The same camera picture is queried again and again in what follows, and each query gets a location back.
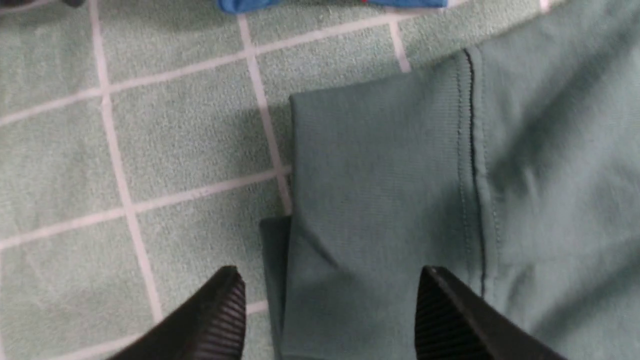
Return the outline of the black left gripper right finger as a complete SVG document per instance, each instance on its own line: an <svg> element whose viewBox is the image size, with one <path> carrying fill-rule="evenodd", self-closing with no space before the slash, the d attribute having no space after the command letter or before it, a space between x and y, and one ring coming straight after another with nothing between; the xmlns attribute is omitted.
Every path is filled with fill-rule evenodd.
<svg viewBox="0 0 640 360"><path fill-rule="evenodd" d="M420 274L414 349L419 360L562 358L440 266L425 266Z"/></svg>

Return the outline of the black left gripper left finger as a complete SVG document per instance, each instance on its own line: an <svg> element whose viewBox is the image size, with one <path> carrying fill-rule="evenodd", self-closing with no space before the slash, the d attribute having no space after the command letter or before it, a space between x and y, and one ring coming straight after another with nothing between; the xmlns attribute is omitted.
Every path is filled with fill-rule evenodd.
<svg viewBox="0 0 640 360"><path fill-rule="evenodd" d="M246 284L218 269L195 294L112 360L240 360L247 329Z"/></svg>

